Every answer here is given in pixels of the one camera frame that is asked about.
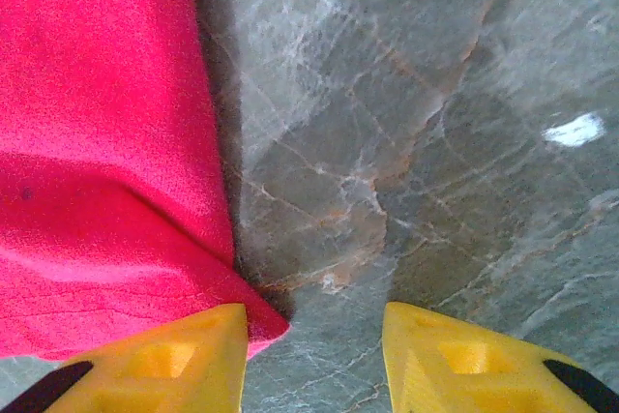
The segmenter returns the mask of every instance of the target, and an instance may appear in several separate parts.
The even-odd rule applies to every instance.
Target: gray marble floor
[[[292,322],[244,411],[390,411],[389,300],[619,390],[619,0],[196,4],[239,271]]]

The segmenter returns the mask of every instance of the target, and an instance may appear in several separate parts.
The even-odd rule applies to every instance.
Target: pink cloth
[[[0,357],[247,306],[192,0],[0,0]]]

